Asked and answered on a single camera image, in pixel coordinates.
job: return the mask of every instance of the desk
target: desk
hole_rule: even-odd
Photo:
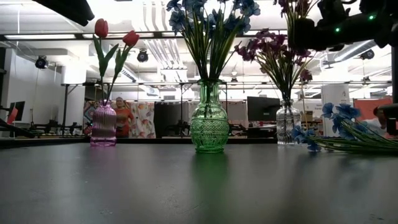
[[[397,223],[398,157],[88,143],[0,151],[0,223]]]

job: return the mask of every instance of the vase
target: vase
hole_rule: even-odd
[[[223,152],[228,140],[226,111],[219,101],[221,80],[199,80],[200,102],[192,114],[190,127],[197,152]]]
[[[300,111],[292,106],[293,100],[282,100],[281,109],[276,112],[276,132],[278,144],[295,144],[293,129],[301,126]]]
[[[111,102],[102,101],[93,114],[93,128],[90,145],[93,147],[116,145],[116,112],[111,107]]]

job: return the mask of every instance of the green glass vase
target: green glass vase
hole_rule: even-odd
[[[221,80],[199,80],[198,83],[200,102],[192,114],[192,142],[197,152],[223,152],[228,140],[229,124],[218,97]]]

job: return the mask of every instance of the orange shirt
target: orange shirt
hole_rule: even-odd
[[[129,109],[115,109],[116,112],[116,136],[117,137],[128,137],[130,131],[129,118],[134,121]]]

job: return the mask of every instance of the woman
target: woman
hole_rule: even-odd
[[[116,137],[128,138],[130,131],[129,118],[133,122],[134,117],[130,110],[125,107],[123,98],[116,98],[116,106]]]

